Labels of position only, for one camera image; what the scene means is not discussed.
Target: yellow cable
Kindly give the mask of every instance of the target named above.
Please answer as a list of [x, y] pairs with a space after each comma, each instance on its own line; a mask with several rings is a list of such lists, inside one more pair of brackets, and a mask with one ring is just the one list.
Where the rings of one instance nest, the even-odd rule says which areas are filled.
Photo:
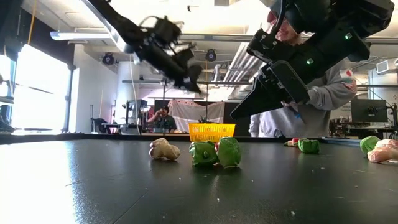
[[36, 9], [37, 9], [37, 0], [35, 0], [35, 4], [33, 5], [32, 20], [30, 22], [30, 30], [29, 30], [29, 36], [27, 38], [27, 45], [30, 45], [30, 40], [32, 38], [32, 31], [33, 31], [33, 24], [35, 23]]

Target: gray sweatshirt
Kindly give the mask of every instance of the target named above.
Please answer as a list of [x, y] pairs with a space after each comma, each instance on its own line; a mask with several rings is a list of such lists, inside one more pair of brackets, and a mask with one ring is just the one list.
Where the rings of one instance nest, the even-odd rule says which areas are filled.
[[341, 61], [326, 71], [324, 77], [307, 85], [310, 101], [293, 106], [300, 116], [294, 115], [288, 107], [251, 116], [251, 136], [273, 138], [276, 130], [290, 138], [327, 136], [330, 111], [345, 105], [356, 94], [355, 80], [342, 77], [340, 70], [343, 69], [347, 68]]

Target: pink object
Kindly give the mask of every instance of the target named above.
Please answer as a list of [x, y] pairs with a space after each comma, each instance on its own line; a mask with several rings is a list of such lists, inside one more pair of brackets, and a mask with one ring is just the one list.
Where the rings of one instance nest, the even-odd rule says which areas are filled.
[[378, 146], [398, 146], [398, 141], [393, 139], [383, 139], [376, 143], [376, 147]]

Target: ginger root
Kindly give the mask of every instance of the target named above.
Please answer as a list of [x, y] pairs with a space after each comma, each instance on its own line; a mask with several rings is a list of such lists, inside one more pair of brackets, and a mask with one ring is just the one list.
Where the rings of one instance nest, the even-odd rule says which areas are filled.
[[181, 151], [177, 146], [170, 145], [165, 138], [160, 138], [150, 144], [149, 155], [154, 159], [164, 157], [176, 160], [181, 155]]

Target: fluorescent light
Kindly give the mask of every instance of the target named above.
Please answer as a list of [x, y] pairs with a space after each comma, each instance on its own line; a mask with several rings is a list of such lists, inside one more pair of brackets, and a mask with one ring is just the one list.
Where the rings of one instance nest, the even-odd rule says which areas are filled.
[[110, 34], [77, 33], [77, 32], [50, 32], [53, 40], [104, 40], [110, 39]]

